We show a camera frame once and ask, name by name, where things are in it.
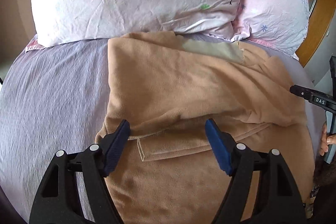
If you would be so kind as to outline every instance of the wall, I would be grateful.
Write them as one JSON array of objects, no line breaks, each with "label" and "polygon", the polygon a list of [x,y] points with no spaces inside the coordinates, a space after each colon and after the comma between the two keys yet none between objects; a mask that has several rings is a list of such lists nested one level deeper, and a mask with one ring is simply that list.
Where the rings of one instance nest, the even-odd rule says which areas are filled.
[{"label": "wall", "polygon": [[35,35],[30,0],[0,0],[0,77]]},{"label": "wall", "polygon": [[336,15],[330,22],[328,32],[320,46],[304,67],[315,88],[326,93],[332,90],[332,82],[328,71],[330,70],[329,59],[333,54],[336,55]]}]

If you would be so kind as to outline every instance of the finger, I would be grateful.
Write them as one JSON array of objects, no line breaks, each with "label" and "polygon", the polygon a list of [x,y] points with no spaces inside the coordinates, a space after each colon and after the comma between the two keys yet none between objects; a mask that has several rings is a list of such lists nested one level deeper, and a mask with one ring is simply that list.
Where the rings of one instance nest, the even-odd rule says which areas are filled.
[{"label": "finger", "polygon": [[327,124],[324,123],[322,126],[322,131],[321,131],[321,140],[325,140],[327,138]]},{"label": "finger", "polygon": [[327,143],[328,144],[336,144],[336,135],[329,136],[327,138]]},{"label": "finger", "polygon": [[326,134],[327,133],[327,123],[325,122],[322,126],[322,134]]},{"label": "finger", "polygon": [[324,151],[324,152],[328,152],[328,145],[324,142],[321,143],[321,149]]}]

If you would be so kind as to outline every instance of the blue gripper pad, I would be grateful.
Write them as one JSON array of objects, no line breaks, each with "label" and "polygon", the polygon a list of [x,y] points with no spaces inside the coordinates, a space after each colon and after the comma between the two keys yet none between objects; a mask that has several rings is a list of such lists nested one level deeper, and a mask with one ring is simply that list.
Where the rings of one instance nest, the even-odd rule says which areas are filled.
[{"label": "blue gripper pad", "polygon": [[117,167],[121,153],[124,150],[125,144],[131,134],[129,122],[123,120],[118,126],[114,135],[114,139],[110,145],[110,148],[105,153],[105,166],[103,169],[104,177],[107,177],[109,173],[113,172]]},{"label": "blue gripper pad", "polygon": [[215,154],[219,167],[227,175],[232,175],[233,168],[231,165],[231,154],[220,137],[222,132],[219,130],[218,126],[213,120],[207,120],[205,122],[205,134],[207,135],[208,141],[213,153]]}]

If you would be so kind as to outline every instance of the tan blanket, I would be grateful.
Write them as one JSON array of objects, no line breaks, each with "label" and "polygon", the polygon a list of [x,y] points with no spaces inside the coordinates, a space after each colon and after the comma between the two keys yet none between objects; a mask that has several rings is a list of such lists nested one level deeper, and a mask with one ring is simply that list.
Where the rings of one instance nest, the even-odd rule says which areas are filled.
[{"label": "tan blanket", "polygon": [[289,93],[292,81],[281,61],[240,42],[243,61],[228,62],[187,52],[184,42],[173,32],[109,40],[110,100],[96,141],[121,119],[130,122],[130,141],[106,178],[124,222],[211,222],[230,178],[206,140],[210,117],[253,150],[279,149],[306,199],[314,157],[305,103]]}]

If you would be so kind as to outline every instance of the bedsheet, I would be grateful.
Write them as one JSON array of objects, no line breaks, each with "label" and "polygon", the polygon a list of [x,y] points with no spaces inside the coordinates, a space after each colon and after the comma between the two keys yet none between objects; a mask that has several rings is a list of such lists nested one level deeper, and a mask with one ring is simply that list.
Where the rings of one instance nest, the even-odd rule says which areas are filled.
[{"label": "bedsheet", "polygon": [[[217,42],[203,35],[188,38]],[[259,47],[283,60],[295,84],[313,88],[295,59]],[[0,92],[0,185],[24,220],[55,152],[79,152],[92,144],[108,100],[107,39],[22,52],[15,60]],[[324,112],[306,103],[306,114],[316,155]],[[78,187],[84,215],[93,220],[81,176]]]}]

